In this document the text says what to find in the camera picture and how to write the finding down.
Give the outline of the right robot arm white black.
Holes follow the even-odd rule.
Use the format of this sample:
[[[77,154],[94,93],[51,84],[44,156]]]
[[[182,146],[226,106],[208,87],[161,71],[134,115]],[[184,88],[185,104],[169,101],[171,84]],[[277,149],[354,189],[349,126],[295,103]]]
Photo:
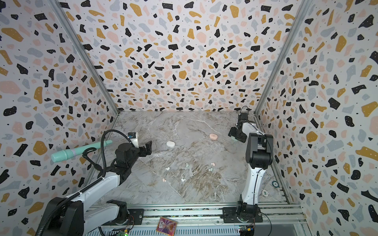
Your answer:
[[[224,223],[262,222],[258,196],[263,176],[273,162],[274,138],[259,130],[255,123],[244,116],[230,129],[229,136],[247,144],[245,159],[248,175],[236,207],[224,207],[221,218]]]

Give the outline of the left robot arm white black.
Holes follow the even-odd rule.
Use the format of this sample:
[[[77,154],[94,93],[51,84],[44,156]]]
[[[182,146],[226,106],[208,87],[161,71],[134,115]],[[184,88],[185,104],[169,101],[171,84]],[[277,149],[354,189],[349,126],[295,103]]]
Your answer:
[[[84,236],[108,222],[116,225],[141,223],[143,211],[140,210],[139,215],[136,215],[128,210],[126,202],[119,200],[109,200],[101,207],[90,209],[130,176],[138,158],[151,155],[152,142],[142,147],[123,143],[115,153],[115,163],[107,167],[104,177],[100,176],[74,194],[65,198],[56,197],[48,203],[37,228],[37,236]]]

